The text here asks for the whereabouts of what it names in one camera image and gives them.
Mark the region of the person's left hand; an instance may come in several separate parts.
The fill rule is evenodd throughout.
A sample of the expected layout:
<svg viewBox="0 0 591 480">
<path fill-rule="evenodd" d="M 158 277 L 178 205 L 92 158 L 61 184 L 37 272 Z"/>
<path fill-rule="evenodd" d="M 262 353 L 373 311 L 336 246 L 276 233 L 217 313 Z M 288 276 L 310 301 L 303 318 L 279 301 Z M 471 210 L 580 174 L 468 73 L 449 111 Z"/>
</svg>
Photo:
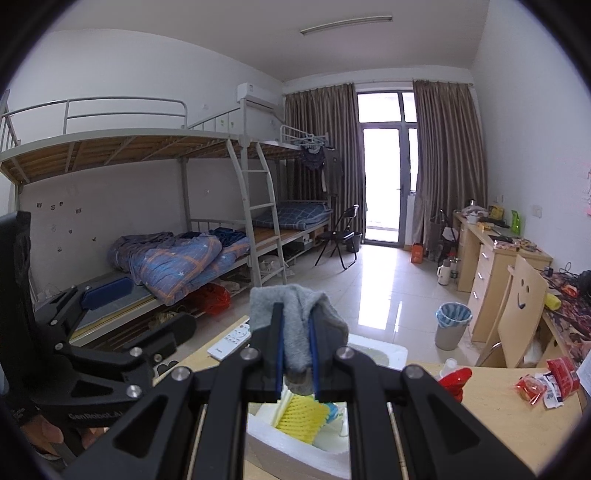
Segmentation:
<svg viewBox="0 0 591 480">
<path fill-rule="evenodd" d="M 29 443 L 42 455 L 64 459 L 64 435 L 62 431 L 47 421 L 42 415 L 33 417 L 20 427 Z M 87 450 L 106 433 L 105 428 L 87 428 L 81 433 L 81 445 Z"/>
</svg>

